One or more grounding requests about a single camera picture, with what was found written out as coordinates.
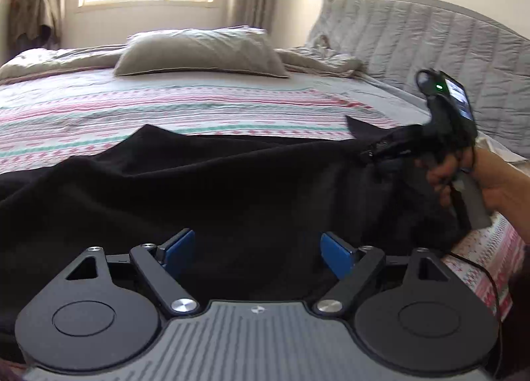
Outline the person right hand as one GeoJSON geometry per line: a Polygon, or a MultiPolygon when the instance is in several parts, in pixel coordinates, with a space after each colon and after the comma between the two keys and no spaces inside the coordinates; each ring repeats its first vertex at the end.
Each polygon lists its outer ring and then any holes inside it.
{"type": "Polygon", "coordinates": [[[482,148],[468,148],[449,153],[441,163],[429,166],[426,160],[415,165],[427,171],[428,183],[439,195],[443,206],[450,204],[449,178],[467,168],[482,190],[485,205],[507,219],[521,219],[529,214],[529,176],[504,161],[499,155],[482,148]]]}

